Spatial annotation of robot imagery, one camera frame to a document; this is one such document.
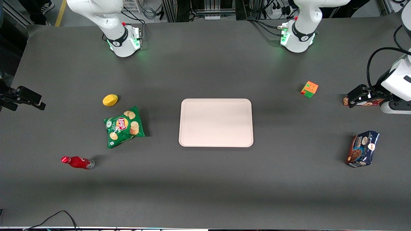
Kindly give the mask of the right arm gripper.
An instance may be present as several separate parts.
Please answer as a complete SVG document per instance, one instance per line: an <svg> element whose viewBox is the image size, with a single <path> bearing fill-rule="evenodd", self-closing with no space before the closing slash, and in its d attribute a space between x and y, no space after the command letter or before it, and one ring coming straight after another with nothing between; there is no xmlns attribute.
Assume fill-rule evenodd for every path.
<svg viewBox="0 0 411 231"><path fill-rule="evenodd" d="M30 103L33 107L44 111L46 104L42 102L42 96L35 91L19 86L17 89L1 88L0 90L0 105L1 108L7 108L10 111L16 111L18 104L22 101Z"/></svg>

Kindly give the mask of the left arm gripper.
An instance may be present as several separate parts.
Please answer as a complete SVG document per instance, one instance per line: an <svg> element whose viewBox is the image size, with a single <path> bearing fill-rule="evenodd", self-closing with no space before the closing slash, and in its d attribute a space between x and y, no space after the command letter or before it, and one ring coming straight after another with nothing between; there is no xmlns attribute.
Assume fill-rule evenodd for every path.
<svg viewBox="0 0 411 231"><path fill-rule="evenodd" d="M369 88L367 85L360 84L352 89L352 91L348 93L348 99L353 101L348 102L348 107L353 108L355 106L369 106L370 103L366 99L362 98L365 96L367 96L369 99L393 99L392 93L382 86L382 82L390 77L392 73L393 71L386 71L378 78L376 84L372 85L370 72L367 71L366 75Z"/></svg>

